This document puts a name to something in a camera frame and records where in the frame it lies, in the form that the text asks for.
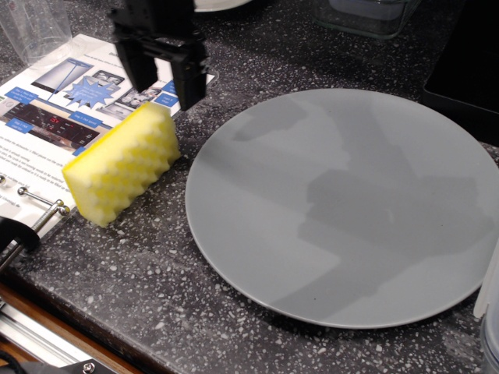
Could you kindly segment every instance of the yellow sponge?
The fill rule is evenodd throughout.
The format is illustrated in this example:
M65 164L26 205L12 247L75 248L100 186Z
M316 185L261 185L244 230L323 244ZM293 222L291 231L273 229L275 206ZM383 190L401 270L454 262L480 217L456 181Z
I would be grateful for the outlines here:
M170 111L147 102L62 174L81 215L105 227L180 157Z

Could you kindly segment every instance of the black tray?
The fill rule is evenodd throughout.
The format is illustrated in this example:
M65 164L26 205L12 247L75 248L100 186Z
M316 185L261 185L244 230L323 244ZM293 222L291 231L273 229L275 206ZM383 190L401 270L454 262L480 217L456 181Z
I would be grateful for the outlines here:
M494 19L494 3L465 3L425 84L423 104L478 140L499 146L499 21Z

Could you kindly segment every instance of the plastic container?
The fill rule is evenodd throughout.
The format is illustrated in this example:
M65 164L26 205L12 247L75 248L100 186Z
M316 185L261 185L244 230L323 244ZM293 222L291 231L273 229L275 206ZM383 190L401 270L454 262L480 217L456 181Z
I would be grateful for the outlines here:
M480 339L483 374L499 374L499 242L476 300L473 314L483 317Z
M28 66L55 65L71 52L72 35L63 0L3 2L0 25Z
M482 322L480 338L483 349L482 374L499 374L499 326L497 323L497 305L494 310L490 309L489 317Z
M378 39L398 35L421 0L314 0L315 23Z

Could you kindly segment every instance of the black robotic claw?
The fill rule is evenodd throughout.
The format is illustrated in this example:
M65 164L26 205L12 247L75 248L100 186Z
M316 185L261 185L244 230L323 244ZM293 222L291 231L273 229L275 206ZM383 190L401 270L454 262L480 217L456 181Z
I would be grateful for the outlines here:
M154 58L169 61L180 108L189 109L206 95L208 68L204 36L192 23L194 1L126 0L125 4L109 17L115 24L118 56L133 88L141 92L157 81Z

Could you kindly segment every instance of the countertop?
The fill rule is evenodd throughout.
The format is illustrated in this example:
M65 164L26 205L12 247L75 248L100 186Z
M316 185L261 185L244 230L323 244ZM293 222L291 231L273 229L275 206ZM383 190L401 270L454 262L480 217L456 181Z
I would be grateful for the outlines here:
M111 2L67 0L73 35L112 41ZM299 322L238 293L189 231L189 168L210 135L272 97L314 88L375 90L420 101L463 5L422 0L389 41L327 30L304 0L254 0L197 13L218 78L176 119L182 157L107 228L77 211L4 281L144 372L480 372L476 293L407 326L342 330ZM0 79L22 66L0 33ZM483 144L499 161L497 148Z

